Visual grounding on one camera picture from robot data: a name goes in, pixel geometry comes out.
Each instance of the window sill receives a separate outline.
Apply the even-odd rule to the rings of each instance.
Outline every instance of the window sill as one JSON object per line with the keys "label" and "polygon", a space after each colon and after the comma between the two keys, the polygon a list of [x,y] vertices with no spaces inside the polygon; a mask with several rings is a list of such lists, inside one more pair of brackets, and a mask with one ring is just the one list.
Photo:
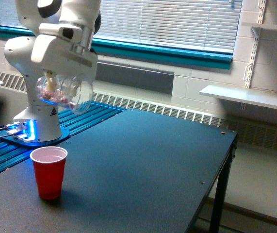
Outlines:
{"label": "window sill", "polygon": [[[34,36],[34,34],[27,29],[0,27],[0,39],[17,36]],[[232,63],[232,55],[227,54],[170,49],[96,38],[93,39],[92,47],[99,54],[176,66],[230,69]]]}

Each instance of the cinder block wall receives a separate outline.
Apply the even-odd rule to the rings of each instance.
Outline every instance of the cinder block wall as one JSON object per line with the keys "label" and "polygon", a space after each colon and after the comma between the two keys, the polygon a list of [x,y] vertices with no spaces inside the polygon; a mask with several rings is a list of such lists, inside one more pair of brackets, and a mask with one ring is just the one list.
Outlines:
{"label": "cinder block wall", "polygon": [[[267,2],[264,22],[277,24],[277,0],[268,0]],[[234,115],[277,124],[277,110],[248,105],[246,110],[242,111],[239,103],[199,95],[199,91],[209,84],[227,83],[244,86],[244,69],[250,58],[254,38],[251,28],[243,26],[242,23],[256,23],[258,15],[258,1],[243,0],[231,70],[166,66],[107,56],[100,56],[99,60],[108,64],[152,70],[155,75],[158,75],[157,73],[174,74],[172,95],[171,99],[168,100],[173,105],[185,106],[221,116]],[[9,72],[16,71],[4,58],[4,44],[5,41],[0,40],[0,69]],[[275,31],[263,31],[261,34],[252,88],[277,92],[277,32]]]}

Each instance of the red plastic cup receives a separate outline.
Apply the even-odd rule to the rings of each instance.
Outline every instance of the red plastic cup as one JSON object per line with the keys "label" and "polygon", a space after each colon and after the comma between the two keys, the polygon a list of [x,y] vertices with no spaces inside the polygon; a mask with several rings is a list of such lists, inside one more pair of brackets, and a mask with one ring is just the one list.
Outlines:
{"label": "red plastic cup", "polygon": [[42,147],[31,153],[39,197],[53,200],[61,195],[67,151]]}

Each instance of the window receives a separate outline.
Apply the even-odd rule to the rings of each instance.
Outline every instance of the window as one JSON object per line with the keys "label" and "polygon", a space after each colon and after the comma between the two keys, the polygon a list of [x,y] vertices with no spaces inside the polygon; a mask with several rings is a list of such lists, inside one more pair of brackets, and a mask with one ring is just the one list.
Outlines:
{"label": "window", "polygon": [[0,0],[0,26],[24,28],[17,18],[15,0]]}
{"label": "window", "polygon": [[[102,0],[95,38],[233,53],[242,0]],[[0,26],[21,27],[14,0],[0,0]]]}

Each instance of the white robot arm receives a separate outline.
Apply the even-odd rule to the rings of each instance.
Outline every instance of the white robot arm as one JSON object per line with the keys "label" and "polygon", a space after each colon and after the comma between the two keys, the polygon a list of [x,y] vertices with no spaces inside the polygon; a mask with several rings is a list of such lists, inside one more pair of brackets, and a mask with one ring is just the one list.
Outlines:
{"label": "white robot arm", "polygon": [[14,118],[31,126],[18,136],[24,142],[61,137],[56,105],[76,114],[89,107],[97,70],[90,47],[100,27],[99,7],[100,0],[16,0],[20,22],[36,35],[5,46],[6,59],[27,86],[29,106]]}

